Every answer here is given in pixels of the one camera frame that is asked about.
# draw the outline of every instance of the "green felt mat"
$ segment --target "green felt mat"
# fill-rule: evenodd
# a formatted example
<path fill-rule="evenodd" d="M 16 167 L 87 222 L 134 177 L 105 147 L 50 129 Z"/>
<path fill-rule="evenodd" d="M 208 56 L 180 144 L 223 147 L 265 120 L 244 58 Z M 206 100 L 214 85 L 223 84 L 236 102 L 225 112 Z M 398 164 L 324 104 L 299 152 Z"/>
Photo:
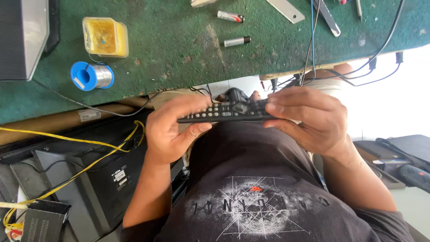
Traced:
<path fill-rule="evenodd" d="M 310 39 L 310 2 L 290 3 L 305 20 L 292 24 L 265 0 L 219 0 L 198 9 L 189 0 L 61 0 L 61 42 L 40 60 L 34 79 L 96 105 L 161 89 L 299 70 Z M 355 2 L 342 6 L 337 0 L 327 0 L 326 4 L 342 34 L 334 37 L 323 18 L 319 19 L 316 64 L 371 55 L 385 40 L 399 0 L 362 0 L 363 23 L 357 18 Z M 406 1 L 384 52 L 430 43 L 429 9 L 430 1 Z M 218 10 L 242 14 L 245 22 L 218 19 Z M 83 43 L 82 18 L 86 16 L 112 17 L 128 28 L 127 58 L 93 56 L 115 73 L 115 84 L 106 90 L 84 92 L 70 78 L 75 62 L 91 62 Z M 247 45 L 218 48 L 218 42 L 247 35 L 252 39 Z M 0 124 L 80 108 L 32 82 L 2 83 L 0 95 Z"/>

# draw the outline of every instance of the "white floor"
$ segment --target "white floor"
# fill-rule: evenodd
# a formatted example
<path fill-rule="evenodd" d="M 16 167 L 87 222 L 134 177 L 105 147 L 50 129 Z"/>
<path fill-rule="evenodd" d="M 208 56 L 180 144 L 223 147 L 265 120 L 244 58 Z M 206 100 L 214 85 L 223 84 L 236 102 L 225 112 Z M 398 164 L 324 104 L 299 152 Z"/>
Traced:
<path fill-rule="evenodd" d="M 430 137 L 428 112 L 430 110 L 430 75 L 428 72 L 430 45 L 404 52 L 404 63 L 391 77 L 361 87 L 349 87 L 347 97 L 341 100 L 348 108 L 348 133 L 354 140 L 375 140 L 377 137 L 400 137 L 423 134 Z M 354 69 L 367 60 L 350 62 Z M 393 72 L 397 67 L 395 54 L 378 57 L 377 68 L 369 76 L 358 78 L 355 84 L 374 81 Z M 364 67 L 356 74 L 369 71 Z M 279 78 L 278 83 L 291 76 Z M 264 81 L 266 90 L 270 81 Z M 258 76 L 249 76 L 209 84 L 212 97 L 225 93 L 231 87 L 240 88 L 250 96 L 254 90 L 264 99 L 271 90 L 264 90 Z"/>

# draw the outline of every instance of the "yellow wire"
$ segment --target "yellow wire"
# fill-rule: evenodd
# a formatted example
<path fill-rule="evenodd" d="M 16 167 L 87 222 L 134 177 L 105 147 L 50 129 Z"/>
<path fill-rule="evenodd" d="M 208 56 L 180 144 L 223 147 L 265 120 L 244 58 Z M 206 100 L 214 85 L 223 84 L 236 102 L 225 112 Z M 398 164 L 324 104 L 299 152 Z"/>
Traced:
<path fill-rule="evenodd" d="M 56 134 L 37 132 L 37 131 L 31 131 L 31 130 L 16 130 L 16 129 L 9 129 L 9 128 L 3 128 L 3 127 L 0 127 L 0 130 L 11 131 L 11 132 L 20 132 L 20 133 L 32 133 L 32 134 L 38 134 L 38 135 L 49 136 L 49 137 L 53 137 L 53 138 L 57 138 L 57 139 L 62 139 L 62 140 L 69 140 L 69 141 L 90 143 L 90 144 L 96 144 L 96 145 L 102 145 L 102 146 L 109 146 L 111 148 L 118 149 L 119 151 L 122 151 L 122 152 L 130 152 L 129 150 L 123 150 L 120 147 L 113 146 L 111 144 L 99 142 L 99 141 L 80 140 L 80 139 L 68 138 L 68 137 L 64 137 L 64 136 L 60 136 L 60 135 L 56 135 Z"/>
<path fill-rule="evenodd" d="M 143 134 L 145 134 L 145 126 L 143 125 L 142 122 L 135 120 L 134 123 L 136 124 L 136 127 L 134 128 L 134 130 L 130 133 L 129 136 L 127 136 L 127 138 L 124 141 L 129 140 L 133 134 L 136 132 L 137 128 L 139 128 L 139 125 L 142 126 L 143 128 Z M 6 128 L 0 128 L 1 130 L 6 130 L 6 131 L 15 131 L 15 132 L 23 132 L 23 133 L 38 133 L 41 135 L 46 135 L 46 136 L 50 136 L 50 137 L 54 137 L 54 138 L 59 138 L 62 140 L 70 140 L 70 141 L 77 141 L 77 142 L 84 142 L 84 143 L 93 143 L 93 144 L 99 144 L 99 145 L 104 145 L 104 146 L 109 146 L 109 147 L 113 147 L 114 150 L 112 150 L 109 154 L 103 156 L 102 158 L 96 160 L 95 162 L 93 162 L 92 164 L 90 164 L 89 166 L 85 167 L 82 171 L 80 171 L 79 173 L 77 173 L 76 175 L 72 176 L 66 183 L 64 183 L 63 185 L 47 192 L 46 194 L 40 196 L 39 198 L 36 199 L 44 199 L 47 198 L 48 196 L 54 194 L 55 192 L 57 192 L 58 190 L 60 190 L 61 188 L 63 188 L 64 186 L 66 186 L 67 184 L 69 184 L 70 182 L 72 182 L 73 180 L 75 180 L 78 176 L 80 176 L 82 173 L 84 173 L 85 171 L 87 171 L 88 169 L 90 169 L 91 167 L 93 167 L 95 164 L 97 164 L 97 162 L 101 161 L 102 159 L 112 155 L 113 153 L 115 153 L 116 151 L 120 150 L 120 151 L 124 151 L 121 149 L 121 147 L 125 144 L 121 144 L 120 146 L 116 147 L 110 144 L 106 144 L 103 142 L 97 142 L 97 141 L 89 141 L 89 140 L 78 140 L 78 139 L 72 139 L 72 138 L 67 138 L 67 137 L 63 137 L 63 136 L 59 136 L 59 135 L 54 135 L 54 134 L 50 134 L 50 133 L 42 133 L 42 132 L 35 132 L 35 131 L 28 131 L 28 130 L 12 130 L 12 129 L 6 129 Z M 138 143 L 138 146 L 142 143 L 144 136 L 142 135 L 142 137 L 140 138 L 140 141 Z M 23 201 L 20 202 L 20 204 L 30 204 L 32 202 L 34 202 L 36 199 L 31 199 L 31 200 L 27 200 L 27 201 Z M 6 215 L 3 218 L 3 225 L 8 228 L 8 229 L 12 229 L 12 228 L 19 228 L 22 229 L 22 224 L 21 223 L 9 223 L 10 218 L 12 217 L 13 213 L 16 211 L 16 208 L 11 208 Z"/>

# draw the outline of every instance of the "silver battery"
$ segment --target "silver battery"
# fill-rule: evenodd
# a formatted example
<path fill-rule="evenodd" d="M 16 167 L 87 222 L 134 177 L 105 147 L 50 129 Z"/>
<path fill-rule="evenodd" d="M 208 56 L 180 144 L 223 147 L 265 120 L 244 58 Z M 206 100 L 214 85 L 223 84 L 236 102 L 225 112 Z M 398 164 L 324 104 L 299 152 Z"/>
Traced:
<path fill-rule="evenodd" d="M 238 23 L 243 23 L 243 21 L 245 20 L 245 17 L 243 15 L 224 11 L 218 11 L 218 18 Z"/>
<path fill-rule="evenodd" d="M 240 45 L 251 42 L 250 36 L 240 37 L 232 40 L 224 40 L 224 47 Z"/>

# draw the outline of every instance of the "remote control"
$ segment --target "remote control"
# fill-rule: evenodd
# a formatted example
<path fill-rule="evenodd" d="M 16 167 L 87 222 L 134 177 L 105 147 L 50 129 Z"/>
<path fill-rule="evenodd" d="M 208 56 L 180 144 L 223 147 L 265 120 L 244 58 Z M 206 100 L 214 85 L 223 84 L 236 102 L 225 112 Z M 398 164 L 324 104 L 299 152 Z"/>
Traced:
<path fill-rule="evenodd" d="M 212 104 L 202 112 L 179 118 L 178 123 L 262 121 L 266 119 L 277 119 L 266 112 L 266 103 L 267 99 Z"/>

